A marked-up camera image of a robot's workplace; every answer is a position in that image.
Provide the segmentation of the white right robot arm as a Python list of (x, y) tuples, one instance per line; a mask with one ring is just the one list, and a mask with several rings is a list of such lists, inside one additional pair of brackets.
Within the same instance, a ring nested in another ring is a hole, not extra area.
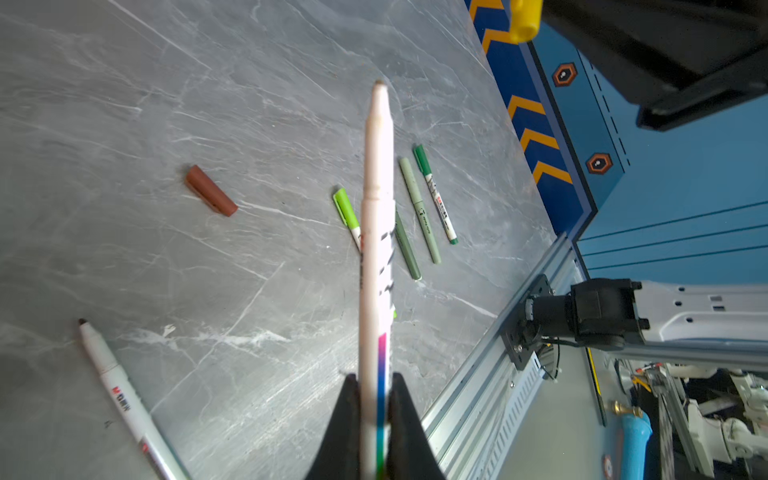
[(765, 367), (766, 3), (547, 1), (530, 51), (586, 273), (642, 285), (638, 352)]

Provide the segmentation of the yellow pen cap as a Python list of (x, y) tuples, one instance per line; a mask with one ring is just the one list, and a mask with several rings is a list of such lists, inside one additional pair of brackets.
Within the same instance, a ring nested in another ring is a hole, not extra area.
[(510, 0), (509, 39), (513, 44), (533, 40), (540, 30), (543, 0)]

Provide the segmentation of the bright green pen cap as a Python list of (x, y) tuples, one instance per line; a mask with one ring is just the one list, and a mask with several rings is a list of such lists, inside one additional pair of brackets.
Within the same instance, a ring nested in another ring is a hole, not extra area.
[(338, 188), (333, 193), (332, 200), (344, 225), (350, 230), (358, 229), (359, 222), (346, 190), (343, 187)]

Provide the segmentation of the dark green pen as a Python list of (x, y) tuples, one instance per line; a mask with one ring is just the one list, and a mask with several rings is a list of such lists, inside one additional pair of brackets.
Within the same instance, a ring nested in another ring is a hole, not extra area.
[(398, 212), (395, 212), (395, 237), (411, 278), (416, 281), (421, 280), (421, 270)]

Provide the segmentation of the white pen light green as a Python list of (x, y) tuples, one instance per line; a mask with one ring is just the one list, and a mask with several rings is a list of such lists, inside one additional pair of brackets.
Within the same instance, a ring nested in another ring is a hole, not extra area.
[(338, 188), (333, 193), (332, 200), (337, 209), (337, 212), (342, 219), (342, 222), (350, 231), (358, 251), (362, 252), (361, 227), (351, 201), (348, 197), (347, 191), (343, 187)]

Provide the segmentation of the light green pen black tip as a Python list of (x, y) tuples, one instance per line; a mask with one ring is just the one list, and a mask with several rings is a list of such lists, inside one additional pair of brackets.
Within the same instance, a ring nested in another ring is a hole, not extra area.
[(408, 190), (411, 203), (419, 219), (419, 224), (420, 224), (427, 248), (429, 250), (431, 260), (434, 264), (440, 264), (442, 262), (442, 258), (440, 256), (440, 252), (437, 246), (434, 231), (432, 229), (432, 226), (430, 224), (430, 221), (426, 212), (424, 199), (416, 183), (416, 178), (415, 178), (413, 169), (411, 167), (411, 163), (408, 158), (400, 157), (398, 159), (398, 164), (400, 167), (400, 171), (403, 175), (403, 179), (404, 179), (406, 188)]

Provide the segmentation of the white pen green tip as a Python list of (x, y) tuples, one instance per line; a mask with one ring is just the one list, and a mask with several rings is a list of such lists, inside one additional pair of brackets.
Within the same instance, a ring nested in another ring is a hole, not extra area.
[(443, 198), (435, 183), (434, 175), (426, 156), (424, 147), (421, 144), (415, 145), (413, 147), (413, 153), (417, 162), (418, 169), (425, 179), (432, 200), (437, 208), (446, 236), (451, 245), (457, 245), (459, 243), (458, 235), (453, 227)]

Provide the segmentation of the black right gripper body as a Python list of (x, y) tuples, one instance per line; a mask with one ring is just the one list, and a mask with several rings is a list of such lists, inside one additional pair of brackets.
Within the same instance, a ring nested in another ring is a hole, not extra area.
[(546, 1), (543, 21), (668, 131), (767, 93), (764, 1)]

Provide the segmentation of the white pen yellow tip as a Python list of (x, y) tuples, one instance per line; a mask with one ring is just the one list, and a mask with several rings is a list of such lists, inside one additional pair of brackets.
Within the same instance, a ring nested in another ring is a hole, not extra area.
[(387, 477), (390, 333), (394, 320), (394, 125), (388, 86), (374, 84), (365, 126), (361, 204), (359, 305), (360, 446), (362, 479)]

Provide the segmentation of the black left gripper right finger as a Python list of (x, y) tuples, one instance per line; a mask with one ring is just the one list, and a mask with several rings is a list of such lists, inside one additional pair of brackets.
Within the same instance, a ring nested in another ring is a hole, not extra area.
[(389, 423), (388, 477), (394, 480), (445, 480), (400, 373), (392, 376)]

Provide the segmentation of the brown pen cap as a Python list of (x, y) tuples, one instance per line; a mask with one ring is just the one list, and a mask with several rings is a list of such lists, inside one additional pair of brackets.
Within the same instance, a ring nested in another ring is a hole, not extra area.
[(238, 206), (219, 186), (197, 165), (193, 165), (185, 176), (185, 184), (206, 205), (217, 213), (231, 217)]

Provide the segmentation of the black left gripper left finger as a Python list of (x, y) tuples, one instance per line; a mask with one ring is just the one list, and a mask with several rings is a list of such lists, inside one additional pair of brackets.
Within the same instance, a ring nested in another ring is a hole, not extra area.
[(344, 378), (306, 480), (360, 478), (360, 394), (355, 374)]

